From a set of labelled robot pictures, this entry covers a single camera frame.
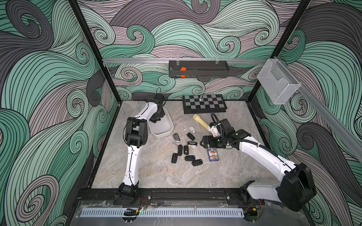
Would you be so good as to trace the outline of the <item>silver black BMW key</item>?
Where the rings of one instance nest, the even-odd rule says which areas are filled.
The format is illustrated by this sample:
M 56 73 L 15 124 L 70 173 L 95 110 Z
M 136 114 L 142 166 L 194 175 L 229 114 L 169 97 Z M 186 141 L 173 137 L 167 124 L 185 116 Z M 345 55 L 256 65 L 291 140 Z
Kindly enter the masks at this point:
M 173 134 L 173 139 L 174 139 L 174 141 L 175 141 L 176 143 L 180 143 L 180 142 L 181 142 L 180 137 L 179 137 L 179 135 L 178 135 L 177 133 L 174 133 L 174 134 Z

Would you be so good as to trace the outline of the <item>white plastic storage box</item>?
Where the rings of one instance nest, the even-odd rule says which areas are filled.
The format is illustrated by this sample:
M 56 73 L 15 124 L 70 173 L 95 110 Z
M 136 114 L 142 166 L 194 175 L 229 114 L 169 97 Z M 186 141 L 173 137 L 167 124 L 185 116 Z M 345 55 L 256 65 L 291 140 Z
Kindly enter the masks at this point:
M 150 127 L 150 132 L 155 138 L 162 138 L 172 134 L 173 132 L 173 122 L 168 111 L 163 108 L 165 115 L 156 123 L 148 121 Z

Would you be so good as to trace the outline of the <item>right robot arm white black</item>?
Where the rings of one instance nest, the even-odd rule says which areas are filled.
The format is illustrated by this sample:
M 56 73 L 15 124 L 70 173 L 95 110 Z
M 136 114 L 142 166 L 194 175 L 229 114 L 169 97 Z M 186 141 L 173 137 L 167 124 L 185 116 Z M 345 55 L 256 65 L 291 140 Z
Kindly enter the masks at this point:
M 300 211 L 317 194 L 311 169 L 304 163 L 294 163 L 277 155 L 245 130 L 225 136 L 204 136 L 200 145 L 208 148 L 235 148 L 262 164 L 277 179 L 277 183 L 249 181 L 241 189 L 242 201 L 269 200 L 282 203 L 292 211 Z

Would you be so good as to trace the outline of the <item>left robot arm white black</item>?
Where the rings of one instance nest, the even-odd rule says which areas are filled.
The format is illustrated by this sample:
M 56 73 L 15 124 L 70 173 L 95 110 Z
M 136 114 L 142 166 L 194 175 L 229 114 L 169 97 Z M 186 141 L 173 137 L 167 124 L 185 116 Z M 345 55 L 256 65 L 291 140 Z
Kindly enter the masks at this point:
M 128 199 L 137 201 L 140 196 L 138 191 L 140 148 L 148 140 L 148 122 L 156 123 L 165 116 L 164 101 L 165 97 L 157 93 L 153 99 L 146 102 L 140 113 L 127 119 L 123 137 L 128 150 L 127 166 L 125 176 L 118 190 L 121 196 Z

